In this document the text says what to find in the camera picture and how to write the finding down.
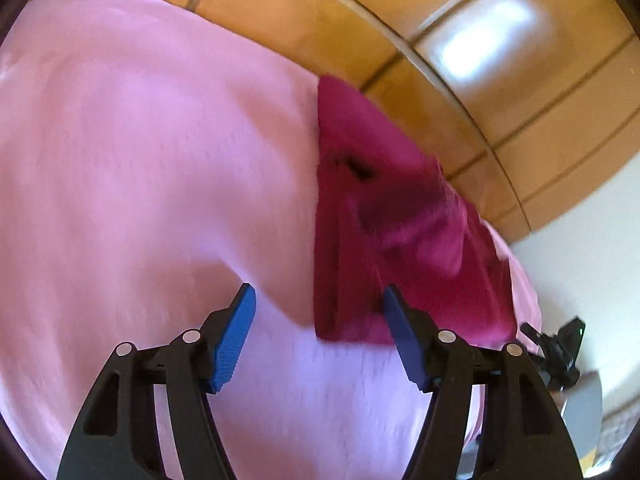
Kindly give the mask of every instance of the pink bedsheet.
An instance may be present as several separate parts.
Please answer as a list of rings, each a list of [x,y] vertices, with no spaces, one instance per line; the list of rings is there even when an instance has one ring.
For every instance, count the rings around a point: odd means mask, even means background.
[[[0,412],[47,479],[114,346],[168,343],[242,281],[257,314],[212,402],[238,478],[402,476],[429,396],[395,349],[312,325],[317,82],[161,0],[24,10],[0,49]]]

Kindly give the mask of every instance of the pink fabric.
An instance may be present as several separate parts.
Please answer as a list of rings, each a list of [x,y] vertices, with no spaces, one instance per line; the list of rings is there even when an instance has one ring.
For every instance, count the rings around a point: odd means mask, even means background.
[[[528,322],[533,328],[539,332],[542,330],[542,313],[538,305],[538,295],[531,285],[527,272],[522,264],[517,260],[511,252],[507,243],[502,239],[489,222],[482,221],[494,240],[495,252],[500,259],[509,260],[509,269],[511,271],[511,293],[513,295],[514,315],[516,325],[519,327],[524,322]],[[537,352],[538,345],[528,339],[518,329],[516,339],[526,346],[530,352]]]
[[[212,403],[238,478],[402,476],[429,396],[393,348],[312,325],[317,83],[161,0],[22,13],[0,48],[0,412],[48,479],[114,346],[166,344],[243,280],[257,314]]]
[[[382,315],[382,291],[393,283],[409,305],[470,344],[512,340],[509,261],[435,156],[333,76],[320,78],[318,123],[316,333],[393,344]]]

